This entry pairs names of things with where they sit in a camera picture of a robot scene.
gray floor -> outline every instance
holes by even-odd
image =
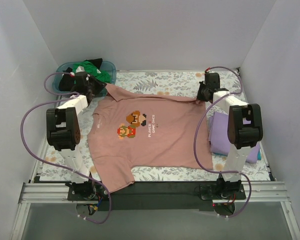
[[[237,209],[241,206],[242,203],[236,203]],[[105,214],[97,212],[94,217],[99,220]],[[77,218],[75,204],[32,204],[22,239],[291,240],[292,237],[280,202],[252,202],[232,219],[197,210],[131,210],[113,211],[103,225]]]

green cloth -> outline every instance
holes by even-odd
[[[91,74],[91,75],[95,76],[95,78],[98,79],[99,81],[101,81],[103,83],[107,83],[107,84],[111,83],[111,76],[109,75],[109,73],[107,73],[106,71],[100,71],[91,62],[89,62],[89,61],[82,61],[82,62],[75,63],[73,65],[73,72],[74,73],[76,72],[76,70],[77,70],[77,68],[79,66],[84,67],[84,71],[85,72],[87,72],[88,74]]]

floral tablecloth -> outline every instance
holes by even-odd
[[[218,72],[221,79],[221,87],[227,88],[230,92],[238,91],[239,81],[231,72]],[[116,85],[132,93],[175,95],[185,97],[195,97],[199,88],[199,82],[204,80],[203,72],[118,72]],[[238,96],[240,100],[245,100],[243,94]],[[78,116],[81,130],[81,141],[79,149],[82,154],[84,164],[90,169],[93,178],[100,180],[99,175],[92,162],[87,135],[93,125],[92,113],[102,98],[95,98]],[[219,107],[214,106],[207,116],[212,116],[213,112],[223,112]],[[261,160],[256,164],[245,163],[243,172],[248,175],[251,181],[269,181],[269,174],[261,152]],[[45,159],[52,163],[64,165],[61,155],[49,146]],[[212,154],[213,167],[216,171],[221,171],[224,167],[226,157]],[[206,172],[202,169],[192,169],[185,167],[147,167],[136,166],[132,169],[132,174],[136,181],[215,181],[217,174]],[[71,172],[60,168],[44,164],[40,175],[41,181],[70,181]]]

white wall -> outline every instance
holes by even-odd
[[[277,0],[242,64],[248,100],[261,106],[271,170],[286,183],[300,227],[300,0]]]
[[[22,0],[0,0],[0,240],[10,238],[23,182],[35,161],[24,149],[20,122],[35,104],[51,100],[43,80],[57,64]],[[34,152],[45,134],[44,109],[26,121]]]
[[[119,70],[243,63],[275,0],[23,0],[60,65],[103,57]]]

black cloth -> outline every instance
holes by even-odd
[[[68,67],[64,73],[71,73],[72,68]],[[60,91],[65,91],[65,92],[70,92],[72,87],[75,85],[75,78],[71,77],[69,74],[63,75],[63,77],[60,80],[59,83],[59,90]]]
[[[97,69],[100,69],[103,59],[97,58],[97,59],[90,59],[90,60],[85,60],[85,61],[92,63]]]

